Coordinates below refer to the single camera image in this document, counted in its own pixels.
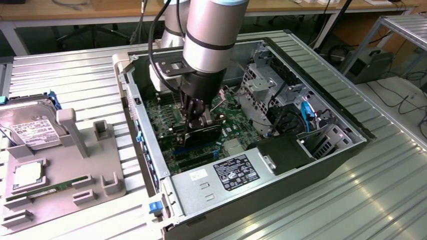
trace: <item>power supply label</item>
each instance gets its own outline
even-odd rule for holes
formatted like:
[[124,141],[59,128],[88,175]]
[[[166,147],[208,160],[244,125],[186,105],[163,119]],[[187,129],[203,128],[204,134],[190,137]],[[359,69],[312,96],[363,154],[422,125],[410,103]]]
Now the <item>power supply label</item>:
[[214,168],[227,191],[240,188],[260,178],[247,155],[240,155],[215,164]]
[[12,125],[11,129],[30,147],[60,140],[48,119]]

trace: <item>metal table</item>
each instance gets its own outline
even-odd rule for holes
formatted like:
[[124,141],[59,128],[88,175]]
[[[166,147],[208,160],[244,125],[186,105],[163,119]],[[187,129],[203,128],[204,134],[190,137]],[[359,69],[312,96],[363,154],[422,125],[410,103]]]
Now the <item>metal table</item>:
[[[419,48],[427,51],[427,16],[422,15],[403,15],[403,16],[381,16],[377,20],[367,36],[360,43],[355,53],[351,55],[348,60],[344,61],[342,66],[339,67],[339,71],[346,75],[350,71],[354,63],[356,62],[358,56],[360,52],[364,50],[373,37],[375,36],[381,27],[385,26],[393,31],[394,33],[399,34],[403,38],[411,41]],[[378,44],[378,47],[383,47],[386,42],[389,41],[390,34]],[[422,61],[426,57],[425,54],[421,54],[421,57],[415,59],[411,63],[411,66],[406,70],[406,73],[411,71],[414,66]]]
[[[292,34],[251,33],[239,39],[260,36],[278,43],[378,138],[324,180],[206,239],[426,238],[427,155],[422,142]],[[12,239],[162,239],[156,221],[146,214],[147,193],[112,68],[112,54],[146,49],[138,45],[16,57],[8,65],[11,96],[52,89],[66,108],[84,106],[78,109],[79,128],[99,119],[115,125],[128,190],[124,197],[32,227],[10,236]]]

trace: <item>sticker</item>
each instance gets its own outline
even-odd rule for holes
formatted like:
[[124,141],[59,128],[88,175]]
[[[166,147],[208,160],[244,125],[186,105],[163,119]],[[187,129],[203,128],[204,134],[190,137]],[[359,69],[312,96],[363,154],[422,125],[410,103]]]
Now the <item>sticker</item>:
[[12,125],[11,129],[30,147],[60,140],[48,119]]
[[192,181],[196,181],[207,176],[208,176],[208,173],[204,168],[190,173],[190,178]]
[[260,178],[247,155],[240,155],[215,164],[214,168],[227,191],[240,188]]

